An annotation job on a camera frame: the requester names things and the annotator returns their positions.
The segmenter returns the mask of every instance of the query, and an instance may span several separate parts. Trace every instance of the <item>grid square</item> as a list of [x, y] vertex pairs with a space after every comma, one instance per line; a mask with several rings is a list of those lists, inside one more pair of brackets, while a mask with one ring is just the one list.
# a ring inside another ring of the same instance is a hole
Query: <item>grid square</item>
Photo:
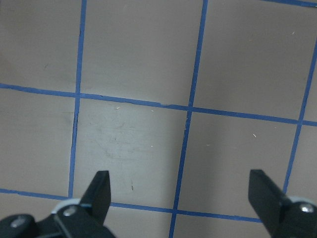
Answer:
[[75, 91], [80, 2], [1, 1], [0, 83]]
[[283, 186], [296, 125], [193, 113], [178, 208], [257, 217], [250, 169]]
[[293, 170], [289, 179], [289, 195], [308, 198], [317, 202], [317, 127], [302, 126]]
[[174, 238], [269, 238], [263, 224], [177, 215]]
[[317, 69], [315, 65], [315, 71], [313, 74], [313, 80], [311, 89], [307, 99], [307, 105], [305, 109], [305, 120], [317, 121]]
[[210, 2], [194, 105], [297, 119], [316, 40], [314, 8]]
[[82, 92], [187, 105], [202, 0], [90, 0]]
[[0, 193], [0, 220], [14, 214], [30, 214], [40, 221], [51, 214], [58, 200]]
[[171, 208], [185, 111], [81, 100], [74, 194], [109, 170], [112, 202]]
[[0, 90], [0, 188], [67, 196], [74, 99]]
[[171, 214], [110, 207], [106, 226], [120, 238], [166, 238]]

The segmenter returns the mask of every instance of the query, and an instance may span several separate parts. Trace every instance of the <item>screw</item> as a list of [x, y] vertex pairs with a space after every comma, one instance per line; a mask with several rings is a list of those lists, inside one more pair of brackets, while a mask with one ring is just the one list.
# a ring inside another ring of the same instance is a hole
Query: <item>screw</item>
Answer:
[[71, 215], [73, 215], [76, 212], [77, 208], [75, 206], [70, 206], [69, 208], [67, 208], [64, 212], [63, 215], [66, 217], [69, 217]]
[[13, 222], [11, 222], [11, 227], [12, 228], [17, 228], [19, 226], [21, 226], [24, 222], [25, 222], [25, 218], [23, 216], [18, 216], [17, 219], [15, 219]]
[[312, 213], [314, 212], [314, 207], [312, 205], [310, 205], [309, 203], [302, 203], [299, 208], [303, 211], [303, 212], [307, 212], [307, 213]]

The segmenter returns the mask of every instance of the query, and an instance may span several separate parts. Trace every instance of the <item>metal screw head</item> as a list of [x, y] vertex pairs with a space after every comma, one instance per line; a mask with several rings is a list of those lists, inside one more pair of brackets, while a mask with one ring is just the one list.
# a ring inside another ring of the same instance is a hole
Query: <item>metal screw head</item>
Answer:
[[63, 215], [66, 217], [69, 217], [71, 215], [73, 215], [76, 212], [77, 208], [75, 206], [70, 206], [69, 208], [67, 208], [64, 212]]
[[299, 208], [303, 211], [303, 212], [307, 212], [307, 213], [312, 213], [314, 212], [314, 207], [312, 205], [310, 205], [309, 203], [302, 203]]
[[19, 226], [21, 226], [24, 222], [25, 222], [25, 217], [23, 217], [23, 216], [18, 216], [18, 218], [17, 219], [15, 219], [13, 222], [11, 222], [11, 227], [12, 228], [17, 228], [17, 227], [19, 227]]

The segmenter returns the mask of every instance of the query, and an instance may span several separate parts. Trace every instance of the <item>floor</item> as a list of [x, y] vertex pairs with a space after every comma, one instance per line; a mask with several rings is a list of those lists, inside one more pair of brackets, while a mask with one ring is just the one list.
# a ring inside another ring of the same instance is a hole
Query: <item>floor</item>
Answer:
[[2, 0], [0, 218], [109, 170], [118, 238], [268, 238], [250, 169], [317, 201], [316, 2]]

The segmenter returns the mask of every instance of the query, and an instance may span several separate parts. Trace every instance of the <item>horizontal blue line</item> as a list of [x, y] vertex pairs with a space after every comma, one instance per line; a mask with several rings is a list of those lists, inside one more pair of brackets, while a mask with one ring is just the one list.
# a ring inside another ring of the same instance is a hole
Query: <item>horizontal blue line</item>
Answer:
[[125, 203], [117, 203], [112, 202], [110, 204], [111, 207], [121, 207], [121, 208], [129, 208], [136, 210], [145, 210], [145, 211], [153, 211], [153, 212], [166, 212], [172, 213], [173, 209], [161, 208], [161, 207], [149, 207], [149, 206], [141, 206], [141, 205], [133, 205], [133, 204], [125, 204]]
[[310, 120], [304, 120], [303, 125], [311, 125], [311, 126], [317, 126], [316, 121], [310, 121]]
[[76, 96], [75, 93], [70, 93], [70, 92], [21, 87], [21, 86], [17, 86], [17, 85], [10, 85], [10, 84], [4, 84], [4, 83], [0, 83], [0, 88], [12, 89], [12, 90], [22, 91], [22, 92], [26, 92], [26, 93], [36, 93], [36, 94], [53, 95], [53, 96], [61, 96], [61, 97], [74, 98]]
[[54, 200], [68, 199], [68, 197], [64, 197], [64, 196], [57, 196], [57, 195], [50, 195], [50, 194], [43, 194], [43, 193], [36, 193], [36, 192], [24, 192], [24, 191], [10, 190], [10, 189], [4, 189], [4, 188], [0, 188], [0, 193], [18, 194], [21, 196], [48, 198], [48, 199], [54, 199]]
[[190, 211], [184, 211], [184, 210], [177, 210], [177, 214], [195, 216], [195, 217], [211, 217], [211, 218], [220, 218], [220, 219], [235, 220], [235, 221], [261, 223], [260, 219], [252, 218], [252, 217], [221, 215], [221, 214], [204, 213], [204, 212], [190, 212]]
[[[76, 97], [76, 93], [71, 93], [71, 92], [60, 92], [60, 91], [37, 89], [37, 88], [27, 88], [27, 87], [7, 85], [7, 84], [0, 84], [0, 88], [13, 89], [13, 90], [23, 91], [23, 92], [27, 92], [27, 93], [37, 93], [37, 94], [62, 96], [62, 97], [72, 97], [72, 98]], [[166, 109], [190, 111], [190, 112], [196, 112], [196, 113], [205, 113], [205, 114], [213, 114], [213, 115], [236, 117], [236, 118], [267, 120], [267, 121], [275, 121], [275, 122], [288, 123], [288, 124], [297, 124], [298, 123], [298, 120], [295, 120], [295, 119], [279, 118], [279, 117], [249, 114], [249, 113], [237, 113], [237, 112], [214, 110], [214, 109], [207, 109], [207, 108], [188, 107], [188, 106], [181, 106], [181, 105], [175, 105], [175, 104], [166, 105], [166, 104], [161, 104], [161, 103], [157, 103], [157, 102], [150, 102], [150, 101], [143, 101], [143, 100], [136, 100], [136, 99], [129, 99], [129, 98], [102, 96], [102, 95], [97, 95], [97, 94], [81, 93], [80, 98], [101, 100], [101, 101], [108, 101], [108, 102], [117, 102], [117, 103], [131, 103], [131, 104], [140, 105], [140, 106], [166, 108]], [[317, 126], [317, 122], [313, 122], [313, 121], [308, 122], [307, 121], [307, 123], [309, 123], [309, 125], [312, 125], [312, 126]]]
[[299, 1], [299, 0], [262, 0], [262, 1], [271, 1], [271, 2], [277, 2], [277, 3], [283, 3], [283, 4], [295, 5], [295, 6], [317, 7], [316, 2], [310, 2], [310, 1]]

